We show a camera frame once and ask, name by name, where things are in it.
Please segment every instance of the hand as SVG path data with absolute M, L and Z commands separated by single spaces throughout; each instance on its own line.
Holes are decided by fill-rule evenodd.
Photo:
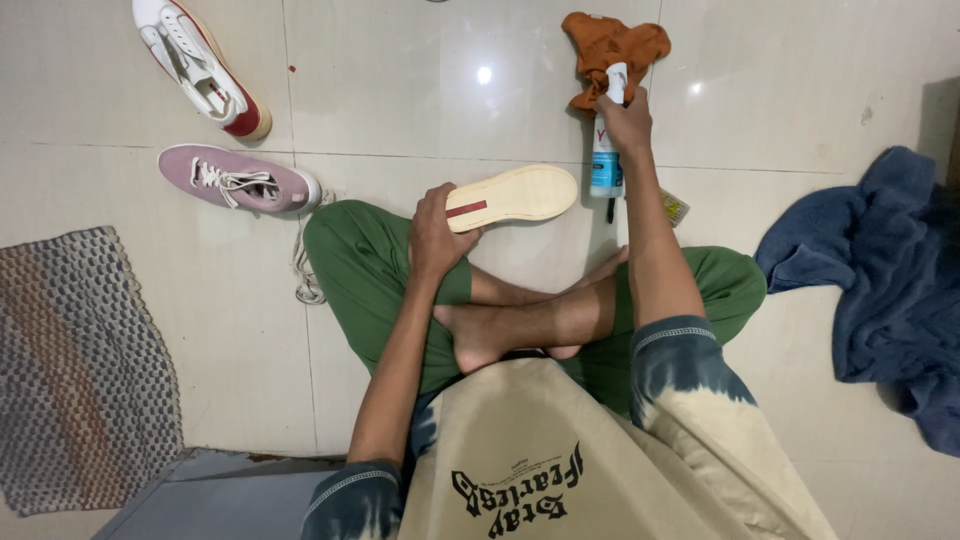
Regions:
M 457 234 L 446 224 L 446 196 L 456 188 L 450 182 L 434 187 L 417 203 L 410 228 L 411 275 L 442 280 L 480 239 L 480 229 Z
M 593 108 L 603 114 L 607 134 L 622 159 L 636 161 L 638 154 L 650 152 L 650 131 L 654 119 L 650 116 L 646 88 L 636 88 L 634 101 L 626 109 L 606 95 L 597 98 Z

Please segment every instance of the tie-dye shirt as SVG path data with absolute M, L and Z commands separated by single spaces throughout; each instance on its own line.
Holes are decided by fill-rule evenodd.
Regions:
M 348 464 L 302 538 L 835 538 L 706 319 L 637 331 L 631 378 L 632 423 L 553 360 L 480 370 L 419 412 L 409 481 Z

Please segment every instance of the sneaker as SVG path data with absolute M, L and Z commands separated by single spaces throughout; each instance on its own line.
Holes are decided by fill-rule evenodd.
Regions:
M 133 22 L 156 61 L 202 114 L 233 136 L 266 136 L 273 125 L 270 112 L 230 75 L 199 18 L 173 0 L 133 0 Z
M 573 206 L 578 191 L 577 181 L 559 167 L 520 167 L 451 191 L 446 223 L 462 233 L 507 219 L 549 219 Z
M 156 159 L 170 184 L 218 207 L 304 213 L 324 197 L 309 173 L 205 144 L 171 146 Z

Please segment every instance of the green pants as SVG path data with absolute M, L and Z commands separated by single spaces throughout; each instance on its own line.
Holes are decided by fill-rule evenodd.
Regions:
M 317 210 L 303 231 L 303 245 L 351 349 L 373 372 L 394 326 L 410 275 L 410 220 L 361 201 L 341 201 Z M 766 281 L 753 259 L 727 248 L 684 248 L 720 343 L 733 339 L 760 307 Z M 627 265 L 616 272 L 616 316 L 610 337 L 589 343 L 561 365 L 600 403 L 621 414 L 630 396 L 633 301 Z M 462 259 L 444 278 L 437 304 L 466 304 L 470 266 Z M 430 321 L 423 353 L 420 393 L 460 375 L 453 338 Z

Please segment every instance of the woven rug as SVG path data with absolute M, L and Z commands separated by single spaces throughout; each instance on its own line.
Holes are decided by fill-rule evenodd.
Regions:
M 0 249 L 0 488 L 119 508 L 182 450 L 177 378 L 113 228 Z

